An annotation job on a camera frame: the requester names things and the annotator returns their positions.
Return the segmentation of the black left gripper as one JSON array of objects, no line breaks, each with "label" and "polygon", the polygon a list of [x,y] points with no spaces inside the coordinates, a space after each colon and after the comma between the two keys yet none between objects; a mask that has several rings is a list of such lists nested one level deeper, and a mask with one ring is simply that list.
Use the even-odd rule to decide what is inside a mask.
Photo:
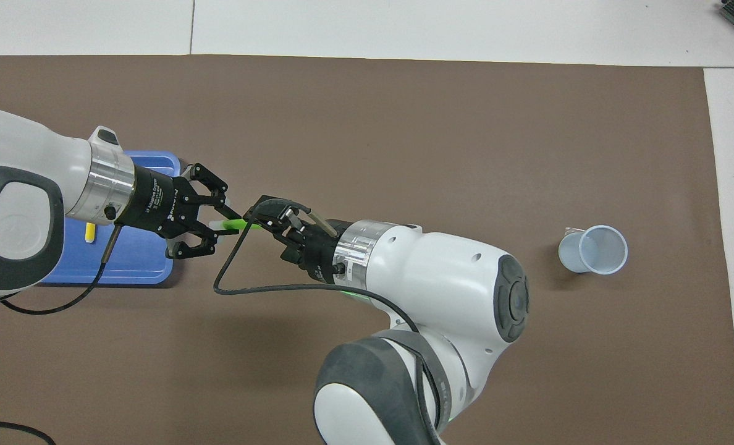
[{"label": "black left gripper", "polygon": [[[136,164],[132,196],[117,222],[144,231],[150,231],[166,239],[166,257],[184,260],[212,255],[220,237],[239,234],[241,226],[236,222],[210,222],[198,220],[200,206],[211,206],[226,220],[240,219],[226,197],[229,186],[203,164],[187,164],[181,177],[169,177]],[[198,182],[207,190],[201,195],[192,187]],[[189,245],[182,237],[191,234],[198,237],[197,245]]]}]

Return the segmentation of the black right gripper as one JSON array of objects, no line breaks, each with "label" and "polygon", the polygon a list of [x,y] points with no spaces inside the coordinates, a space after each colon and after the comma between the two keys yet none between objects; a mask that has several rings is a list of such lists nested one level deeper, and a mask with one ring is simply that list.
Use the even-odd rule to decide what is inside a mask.
[{"label": "black right gripper", "polygon": [[259,225],[274,234],[284,245],[280,259],[297,265],[319,282],[333,284],[337,271],[334,255],[342,234],[352,225],[350,221],[328,219],[336,231],[331,237],[315,224],[300,220],[299,214],[310,214],[311,209],[296,201],[279,197],[260,197],[247,211],[247,222]]}]

